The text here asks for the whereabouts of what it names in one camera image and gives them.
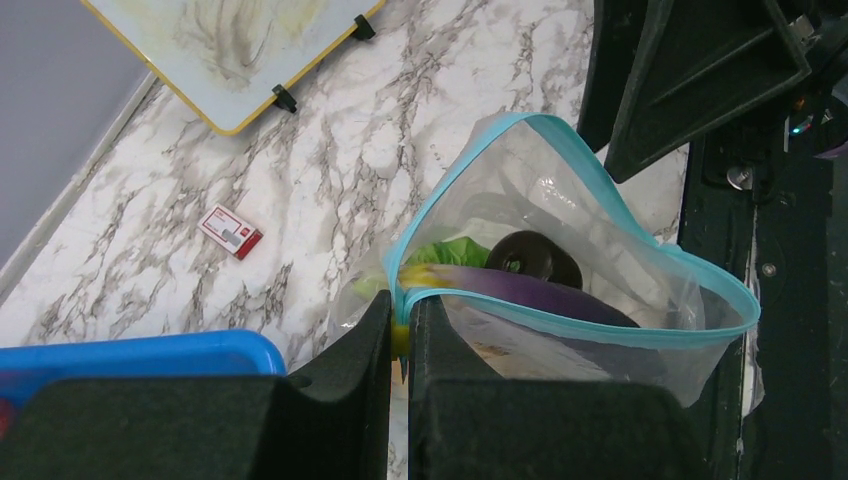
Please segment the clear zip top bag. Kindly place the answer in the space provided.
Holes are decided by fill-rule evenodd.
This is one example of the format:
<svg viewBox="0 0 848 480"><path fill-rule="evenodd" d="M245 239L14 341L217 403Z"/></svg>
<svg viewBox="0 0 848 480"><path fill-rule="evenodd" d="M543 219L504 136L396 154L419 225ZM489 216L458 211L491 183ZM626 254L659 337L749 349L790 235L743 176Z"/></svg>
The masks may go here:
<svg viewBox="0 0 848 480"><path fill-rule="evenodd" d="M654 385L687 406L761 314L740 280L647 231L580 136L542 113L475 124L410 223L350 269L330 339L382 291L405 327L439 300L504 377Z"/></svg>

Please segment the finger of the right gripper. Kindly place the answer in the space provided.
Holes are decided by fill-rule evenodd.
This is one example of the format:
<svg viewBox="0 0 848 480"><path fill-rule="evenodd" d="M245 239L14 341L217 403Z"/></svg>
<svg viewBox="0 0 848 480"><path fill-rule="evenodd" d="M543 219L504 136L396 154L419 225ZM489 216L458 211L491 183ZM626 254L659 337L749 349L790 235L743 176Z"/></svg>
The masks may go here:
<svg viewBox="0 0 848 480"><path fill-rule="evenodd" d="M593 2L593 37L577 132L593 152L623 138L635 119L636 84L646 0Z"/></svg>

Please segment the green toy lettuce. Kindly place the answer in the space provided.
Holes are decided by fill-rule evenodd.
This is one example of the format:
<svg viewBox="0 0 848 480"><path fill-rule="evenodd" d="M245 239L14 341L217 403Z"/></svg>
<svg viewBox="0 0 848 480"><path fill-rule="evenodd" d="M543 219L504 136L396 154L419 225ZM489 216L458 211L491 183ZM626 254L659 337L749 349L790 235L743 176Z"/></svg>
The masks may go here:
<svg viewBox="0 0 848 480"><path fill-rule="evenodd" d="M491 250L468 236L435 242L413 251L401 265L397 275L399 285L410 288L448 288L445 280L436 280L433 265L455 265L482 268ZM389 282L381 271L365 273L353 282L353 292L363 299L372 299L379 291L388 290Z"/></svg>

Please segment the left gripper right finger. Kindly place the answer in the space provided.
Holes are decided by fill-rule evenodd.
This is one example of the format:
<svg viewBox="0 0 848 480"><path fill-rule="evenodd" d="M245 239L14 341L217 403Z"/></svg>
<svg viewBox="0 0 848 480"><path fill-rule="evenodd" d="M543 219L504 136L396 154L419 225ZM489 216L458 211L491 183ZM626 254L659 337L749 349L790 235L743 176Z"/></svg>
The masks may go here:
<svg viewBox="0 0 848 480"><path fill-rule="evenodd" d="M439 299L410 319L413 479L707 479L693 426L667 391L609 381L506 379Z"/></svg>

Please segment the dark purple toy eggplant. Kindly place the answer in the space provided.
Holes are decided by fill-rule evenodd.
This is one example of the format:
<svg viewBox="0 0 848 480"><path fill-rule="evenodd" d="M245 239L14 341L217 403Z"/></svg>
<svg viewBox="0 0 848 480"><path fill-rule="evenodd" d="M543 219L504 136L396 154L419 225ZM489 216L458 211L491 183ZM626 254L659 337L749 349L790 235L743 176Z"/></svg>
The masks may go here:
<svg viewBox="0 0 848 480"><path fill-rule="evenodd" d="M618 309L582 290L524 274L425 263L401 267L398 280L407 288L455 289L576 320L625 328L638 326Z"/></svg>

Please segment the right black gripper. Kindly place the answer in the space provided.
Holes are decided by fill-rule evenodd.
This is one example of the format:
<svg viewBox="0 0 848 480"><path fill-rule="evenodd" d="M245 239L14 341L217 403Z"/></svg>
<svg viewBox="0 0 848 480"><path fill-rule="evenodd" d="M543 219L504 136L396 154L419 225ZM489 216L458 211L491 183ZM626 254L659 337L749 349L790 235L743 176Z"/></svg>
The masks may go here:
<svg viewBox="0 0 848 480"><path fill-rule="evenodd" d="M650 1L605 168L623 183L774 98L767 159L847 153L845 1Z"/></svg>

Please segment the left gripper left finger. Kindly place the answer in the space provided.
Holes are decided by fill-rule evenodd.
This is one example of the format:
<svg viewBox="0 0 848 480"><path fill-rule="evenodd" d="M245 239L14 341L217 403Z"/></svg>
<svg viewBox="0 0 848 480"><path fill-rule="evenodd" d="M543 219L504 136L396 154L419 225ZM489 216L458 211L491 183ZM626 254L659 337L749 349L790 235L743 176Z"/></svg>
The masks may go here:
<svg viewBox="0 0 848 480"><path fill-rule="evenodd" d="M55 382L1 443L5 479L383 479L391 298L286 376Z"/></svg>

